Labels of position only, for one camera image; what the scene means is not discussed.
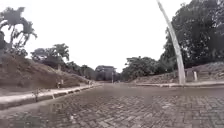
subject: cobblestone road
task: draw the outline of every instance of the cobblestone road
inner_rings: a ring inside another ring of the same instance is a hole
[[[223,92],[108,85],[0,111],[0,128],[224,128]]]

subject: grassy hill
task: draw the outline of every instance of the grassy hill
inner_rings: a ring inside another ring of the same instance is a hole
[[[56,88],[60,79],[64,80],[63,87],[88,83],[87,79],[78,75],[59,72],[30,59],[5,54],[0,66],[0,93]]]

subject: stone wall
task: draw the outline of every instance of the stone wall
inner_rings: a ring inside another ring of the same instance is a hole
[[[216,62],[195,66],[185,69],[187,82],[194,81],[194,71],[198,74],[198,81],[224,80],[224,63]],[[140,77],[135,79],[135,83],[176,83],[178,82],[177,71],[161,75]]]

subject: overcast sky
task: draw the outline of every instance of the overcast sky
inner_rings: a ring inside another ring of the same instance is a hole
[[[169,18],[190,0],[161,0]],[[6,7],[26,7],[23,16],[38,38],[28,52],[65,43],[70,60],[92,68],[111,65],[122,71],[126,58],[158,60],[164,51],[166,22],[156,0],[1,0]]]

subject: hillside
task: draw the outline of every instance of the hillside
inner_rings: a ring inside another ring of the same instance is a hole
[[[194,81],[193,71],[198,72],[198,81],[210,81],[210,80],[224,80],[224,63],[216,62],[205,65],[195,66],[193,68],[185,69],[187,82]],[[178,82],[177,71],[148,76],[140,77],[135,79],[135,83],[175,83]]]
[[[78,75],[58,72],[51,67],[18,56],[4,55],[0,67],[0,93],[56,88],[63,79],[64,87],[79,86],[88,81]]]

